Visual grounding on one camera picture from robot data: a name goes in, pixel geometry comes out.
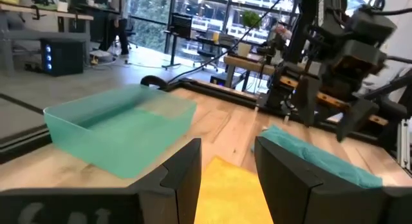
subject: tree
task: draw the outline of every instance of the tree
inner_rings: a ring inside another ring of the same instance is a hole
[[[167,23],[169,19],[170,0],[130,0],[130,13],[137,17]],[[150,23],[148,21],[131,21],[136,35],[131,41],[139,46],[163,51],[166,35],[165,25]]]

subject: teal plastic bin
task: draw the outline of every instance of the teal plastic bin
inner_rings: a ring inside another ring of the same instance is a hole
[[[196,103],[129,85],[47,107],[53,143],[122,178],[137,176],[190,128]]]

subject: yellow cloth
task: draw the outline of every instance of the yellow cloth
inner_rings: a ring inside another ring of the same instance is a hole
[[[202,172],[194,222],[273,223],[258,176],[218,157]]]

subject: teal cloth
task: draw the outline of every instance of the teal cloth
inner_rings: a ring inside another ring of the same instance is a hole
[[[376,177],[364,169],[358,168],[312,144],[289,135],[276,126],[263,131],[260,136],[280,145],[303,160],[362,188],[382,187],[382,178]]]

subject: black pants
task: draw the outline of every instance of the black pants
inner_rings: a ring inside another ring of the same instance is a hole
[[[100,50],[107,51],[113,41],[118,38],[120,39],[120,45],[122,47],[122,54],[129,53],[129,49],[127,48],[128,41],[126,36],[126,26],[127,26],[127,19],[121,19],[118,21],[118,28],[115,27],[114,20],[106,20],[104,25],[103,31],[103,41],[100,43]]]

